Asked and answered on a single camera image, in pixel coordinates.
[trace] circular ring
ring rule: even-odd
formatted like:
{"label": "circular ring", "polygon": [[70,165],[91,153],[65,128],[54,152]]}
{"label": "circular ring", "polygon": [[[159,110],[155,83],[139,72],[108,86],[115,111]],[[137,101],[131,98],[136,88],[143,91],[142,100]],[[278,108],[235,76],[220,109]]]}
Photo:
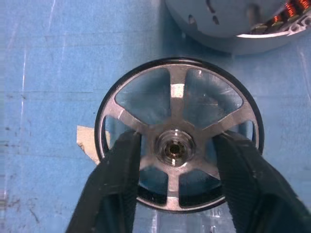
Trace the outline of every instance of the circular ring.
{"label": "circular ring", "polygon": [[[156,125],[156,128],[160,129],[159,131],[154,130],[154,127],[151,130],[148,124],[141,122],[139,119],[126,111],[123,107],[118,105],[115,101],[116,94],[129,82],[139,77],[141,74],[157,68],[168,69],[171,77],[171,117],[167,122],[165,122],[165,124],[158,126]],[[182,119],[180,111],[178,110],[178,105],[180,100],[183,99],[183,95],[179,95],[178,93],[180,92],[180,87],[184,88],[185,76],[189,69],[207,71],[225,81],[242,98],[243,103],[241,107],[219,120],[218,123],[205,127],[203,130],[197,129],[195,126]],[[253,122],[253,131],[255,132],[253,134],[255,135],[253,137],[253,141],[261,153],[263,150],[264,132],[262,119],[259,109],[250,93],[236,78],[234,78],[228,72],[220,69],[215,65],[199,60],[188,58],[167,58],[151,61],[129,71],[110,88],[100,105],[95,121],[95,146],[97,155],[100,160],[102,160],[104,154],[109,151],[108,143],[104,133],[104,119],[106,116],[112,116],[119,119],[124,124],[130,126],[141,134],[148,135],[151,140],[158,138],[164,132],[170,132],[174,130],[176,125],[180,126],[182,129],[181,132],[184,131],[184,133],[181,134],[189,134],[193,136],[193,139],[191,138],[189,140],[193,140],[196,144],[195,156],[193,156],[193,158],[189,161],[187,159],[181,160],[184,164],[181,163],[177,166],[172,166],[167,163],[163,163],[161,160],[156,159],[156,156],[151,156],[151,154],[141,158],[140,170],[143,170],[146,166],[153,165],[168,175],[167,195],[152,193],[142,186],[138,187],[138,201],[142,204],[159,210],[170,212],[202,211],[204,209],[213,208],[225,201],[221,191],[221,186],[216,186],[209,193],[203,195],[200,194],[199,197],[194,196],[192,198],[194,201],[186,198],[186,202],[188,202],[189,205],[186,206],[180,204],[180,201],[185,199],[185,197],[180,196],[179,193],[180,175],[197,168],[204,171],[209,176],[219,179],[217,167],[207,163],[202,158],[202,154],[204,152],[204,150],[200,150],[201,147],[204,147],[204,141],[201,140],[202,138],[204,140],[212,138],[215,135],[229,130],[234,125],[239,125],[246,122],[247,120],[251,120]],[[167,150],[162,152],[166,154],[168,151],[172,150],[170,151],[172,152],[171,156],[175,156],[174,153],[186,153],[187,146],[185,145],[187,144],[184,142],[179,142],[177,139],[169,142],[171,147],[168,147]],[[182,143],[182,147],[176,147],[176,145],[179,145],[179,143]],[[148,144],[148,146],[151,148],[151,150],[153,150],[151,152],[155,154],[156,149],[154,148],[155,146],[153,146],[153,141]]]}

